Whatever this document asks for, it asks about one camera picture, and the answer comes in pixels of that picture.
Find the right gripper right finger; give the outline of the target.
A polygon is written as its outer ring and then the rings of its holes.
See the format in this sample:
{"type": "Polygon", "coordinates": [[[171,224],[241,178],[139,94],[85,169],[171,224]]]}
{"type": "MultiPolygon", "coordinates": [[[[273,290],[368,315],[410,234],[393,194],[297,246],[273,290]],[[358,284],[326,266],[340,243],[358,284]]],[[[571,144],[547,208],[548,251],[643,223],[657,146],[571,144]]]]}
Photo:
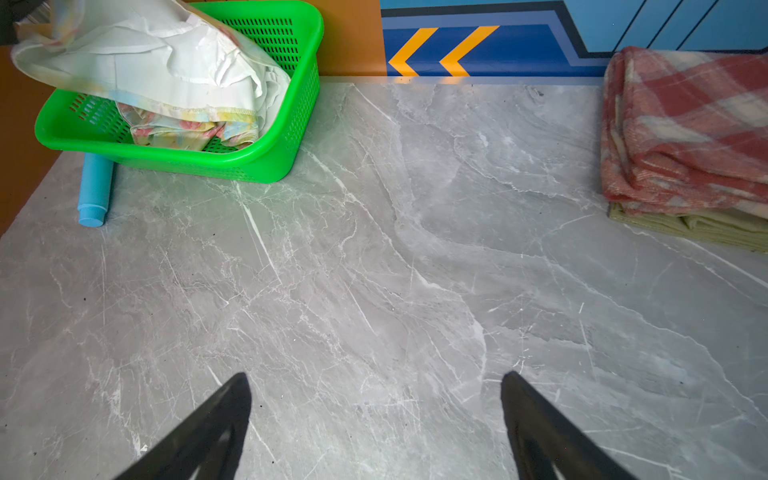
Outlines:
{"type": "Polygon", "coordinates": [[[632,479],[519,373],[501,381],[500,400],[520,479],[632,479]]]}

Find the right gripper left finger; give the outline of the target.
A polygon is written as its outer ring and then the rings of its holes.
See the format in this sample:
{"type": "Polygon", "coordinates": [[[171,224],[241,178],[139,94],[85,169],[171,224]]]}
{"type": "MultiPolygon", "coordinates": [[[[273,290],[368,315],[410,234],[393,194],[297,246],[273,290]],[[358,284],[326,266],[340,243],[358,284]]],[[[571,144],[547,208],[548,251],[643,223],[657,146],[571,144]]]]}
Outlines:
{"type": "Polygon", "coordinates": [[[252,395],[239,372],[118,477],[233,479],[249,426],[252,395]]]}

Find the olive green skirt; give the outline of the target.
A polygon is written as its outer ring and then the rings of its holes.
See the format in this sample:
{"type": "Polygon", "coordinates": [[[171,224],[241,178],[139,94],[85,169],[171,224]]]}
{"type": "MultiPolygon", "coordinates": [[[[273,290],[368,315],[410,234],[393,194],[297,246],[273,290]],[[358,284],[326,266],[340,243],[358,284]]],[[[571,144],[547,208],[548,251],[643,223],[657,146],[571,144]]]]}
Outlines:
{"type": "Polygon", "coordinates": [[[695,242],[715,243],[767,253],[767,220],[738,210],[700,211],[684,215],[627,214],[611,203],[609,217],[617,222],[695,242]]]}

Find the red plaid skirt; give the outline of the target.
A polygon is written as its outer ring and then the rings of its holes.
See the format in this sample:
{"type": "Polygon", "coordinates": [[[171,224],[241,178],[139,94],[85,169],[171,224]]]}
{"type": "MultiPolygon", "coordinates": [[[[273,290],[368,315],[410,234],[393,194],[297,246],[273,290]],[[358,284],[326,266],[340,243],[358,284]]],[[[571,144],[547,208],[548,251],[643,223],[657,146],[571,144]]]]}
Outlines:
{"type": "Polygon", "coordinates": [[[630,215],[767,215],[767,57],[627,47],[604,76],[602,191],[630,215]]]}

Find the cream yellow cloth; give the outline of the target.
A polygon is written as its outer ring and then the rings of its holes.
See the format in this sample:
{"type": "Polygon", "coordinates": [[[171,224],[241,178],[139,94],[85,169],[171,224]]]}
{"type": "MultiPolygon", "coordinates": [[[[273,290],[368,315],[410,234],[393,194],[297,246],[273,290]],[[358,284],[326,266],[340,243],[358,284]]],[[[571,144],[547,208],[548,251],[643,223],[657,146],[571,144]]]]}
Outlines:
{"type": "Polygon", "coordinates": [[[58,89],[115,102],[137,145],[202,150],[256,142],[289,75],[256,43],[180,1],[53,1],[12,61],[58,89]]]}

